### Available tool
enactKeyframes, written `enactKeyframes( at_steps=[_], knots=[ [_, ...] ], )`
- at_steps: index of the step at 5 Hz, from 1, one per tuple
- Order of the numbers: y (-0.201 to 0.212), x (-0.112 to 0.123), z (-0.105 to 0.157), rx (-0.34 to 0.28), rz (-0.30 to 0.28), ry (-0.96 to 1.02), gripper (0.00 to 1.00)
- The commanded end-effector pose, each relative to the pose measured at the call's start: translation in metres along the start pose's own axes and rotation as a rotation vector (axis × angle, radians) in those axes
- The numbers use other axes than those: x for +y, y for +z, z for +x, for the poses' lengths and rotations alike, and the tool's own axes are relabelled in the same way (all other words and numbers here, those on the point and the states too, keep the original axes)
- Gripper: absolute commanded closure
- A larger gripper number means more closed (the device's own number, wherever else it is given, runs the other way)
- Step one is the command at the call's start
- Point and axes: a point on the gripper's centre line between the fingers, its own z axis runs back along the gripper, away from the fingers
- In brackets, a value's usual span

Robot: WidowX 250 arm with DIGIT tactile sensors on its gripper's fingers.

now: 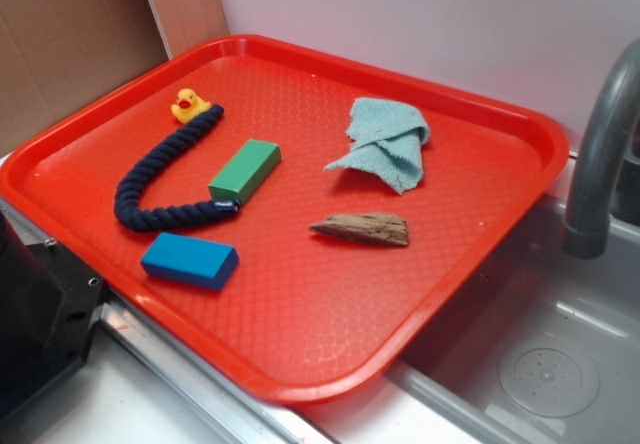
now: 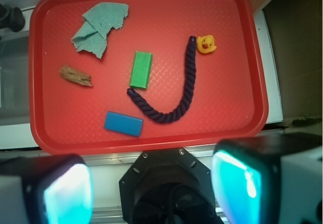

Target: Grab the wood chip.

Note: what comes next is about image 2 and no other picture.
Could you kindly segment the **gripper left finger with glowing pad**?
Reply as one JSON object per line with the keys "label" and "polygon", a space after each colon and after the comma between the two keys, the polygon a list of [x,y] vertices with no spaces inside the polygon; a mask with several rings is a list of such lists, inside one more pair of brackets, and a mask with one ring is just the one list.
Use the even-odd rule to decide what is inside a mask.
{"label": "gripper left finger with glowing pad", "polygon": [[1,160],[1,223],[90,223],[93,177],[76,154]]}

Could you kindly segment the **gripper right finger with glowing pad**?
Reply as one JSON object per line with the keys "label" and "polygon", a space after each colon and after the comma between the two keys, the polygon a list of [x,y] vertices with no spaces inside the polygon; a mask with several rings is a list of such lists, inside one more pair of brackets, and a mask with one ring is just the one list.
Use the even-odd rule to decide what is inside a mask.
{"label": "gripper right finger with glowing pad", "polygon": [[322,137],[222,140],[214,148],[211,181],[230,223],[322,223]]}

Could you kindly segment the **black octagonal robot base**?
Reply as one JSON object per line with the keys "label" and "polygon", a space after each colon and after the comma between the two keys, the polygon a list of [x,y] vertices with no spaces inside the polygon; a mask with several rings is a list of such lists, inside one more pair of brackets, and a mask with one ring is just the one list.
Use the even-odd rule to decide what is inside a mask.
{"label": "black octagonal robot base", "polygon": [[183,148],[142,152],[119,189],[126,223],[223,223],[210,169]]}

